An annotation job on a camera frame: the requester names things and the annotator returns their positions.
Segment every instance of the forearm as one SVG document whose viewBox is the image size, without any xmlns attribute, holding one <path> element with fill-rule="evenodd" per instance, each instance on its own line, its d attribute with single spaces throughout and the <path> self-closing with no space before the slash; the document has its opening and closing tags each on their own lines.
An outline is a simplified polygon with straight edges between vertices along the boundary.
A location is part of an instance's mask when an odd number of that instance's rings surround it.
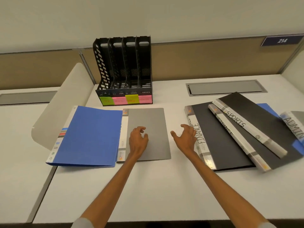
<svg viewBox="0 0 304 228">
<path fill-rule="evenodd" d="M 103 228 L 106 225 L 136 161 L 136 158 L 129 155 L 112 180 L 81 215 L 89 219 L 95 228 Z"/>
<path fill-rule="evenodd" d="M 261 223 L 268 222 L 249 202 L 205 165 L 196 153 L 188 158 L 236 228 L 257 228 Z"/>
</svg>

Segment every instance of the hand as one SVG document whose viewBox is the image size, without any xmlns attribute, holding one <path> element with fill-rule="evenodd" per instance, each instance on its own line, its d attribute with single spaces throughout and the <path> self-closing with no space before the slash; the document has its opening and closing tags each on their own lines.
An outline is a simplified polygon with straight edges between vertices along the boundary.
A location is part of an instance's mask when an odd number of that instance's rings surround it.
<svg viewBox="0 0 304 228">
<path fill-rule="evenodd" d="M 134 157 L 136 160 L 141 157 L 149 141 L 148 135 L 146 133 L 143 137 L 141 136 L 141 133 L 143 133 L 145 129 L 146 127 L 144 126 L 138 126 L 137 128 L 134 128 L 129 138 L 129 156 Z"/>
<path fill-rule="evenodd" d="M 178 137 L 174 131 L 171 131 L 171 135 L 180 151 L 189 158 L 191 155 L 196 154 L 194 151 L 196 130 L 192 126 L 186 124 L 181 124 L 180 126 L 184 128 L 181 136 Z"/>
</svg>

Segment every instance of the pink sticky note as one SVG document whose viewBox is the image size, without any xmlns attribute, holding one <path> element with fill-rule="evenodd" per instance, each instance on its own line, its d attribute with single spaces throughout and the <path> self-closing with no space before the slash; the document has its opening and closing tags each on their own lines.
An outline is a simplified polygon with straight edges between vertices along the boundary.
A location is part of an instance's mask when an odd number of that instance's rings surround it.
<svg viewBox="0 0 304 228">
<path fill-rule="evenodd" d="M 141 104 L 152 103 L 152 95 L 138 96 L 138 98 L 139 98 L 139 103 Z"/>
<path fill-rule="evenodd" d="M 114 104 L 115 105 L 127 105 L 127 99 L 126 97 L 118 97 L 118 98 L 113 98 Z"/>
</svg>

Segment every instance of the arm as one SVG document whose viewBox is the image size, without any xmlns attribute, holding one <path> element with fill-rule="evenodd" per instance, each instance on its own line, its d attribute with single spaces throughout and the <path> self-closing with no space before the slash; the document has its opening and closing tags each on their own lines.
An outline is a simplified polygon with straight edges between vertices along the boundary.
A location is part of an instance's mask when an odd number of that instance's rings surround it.
<svg viewBox="0 0 304 228">
<path fill-rule="evenodd" d="M 182 124 L 181 127 L 184 128 L 184 131 L 180 137 L 178 137 L 174 131 L 171 131 L 177 147 L 192 162 L 234 226 L 236 228 L 257 228 L 262 223 L 268 222 L 249 202 L 224 182 L 200 159 L 194 151 L 196 130 L 185 124 Z"/>
<path fill-rule="evenodd" d="M 81 215 L 81 218 L 90 220 L 95 228 L 103 228 L 107 224 L 133 166 L 145 151 L 149 140 L 148 135 L 145 134 L 142 138 L 140 134 L 145 129 L 143 126 L 138 126 L 131 132 L 129 139 L 130 154 L 127 160 Z"/>
</svg>

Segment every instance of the sticky note label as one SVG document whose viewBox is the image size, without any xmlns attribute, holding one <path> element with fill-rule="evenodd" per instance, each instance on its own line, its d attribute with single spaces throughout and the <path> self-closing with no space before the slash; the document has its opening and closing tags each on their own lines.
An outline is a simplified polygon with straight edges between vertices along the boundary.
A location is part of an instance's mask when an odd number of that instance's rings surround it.
<svg viewBox="0 0 304 228">
<path fill-rule="evenodd" d="M 126 97 L 118 97 L 118 98 L 113 98 L 114 104 L 115 105 L 127 105 L 127 99 Z"/>
<path fill-rule="evenodd" d="M 128 104 L 139 104 L 138 94 L 126 95 Z"/>
<path fill-rule="evenodd" d="M 139 103 L 141 104 L 152 103 L 152 95 L 138 96 L 138 98 L 139 98 Z"/>
<path fill-rule="evenodd" d="M 102 105 L 114 105 L 112 97 L 99 97 Z"/>
</svg>

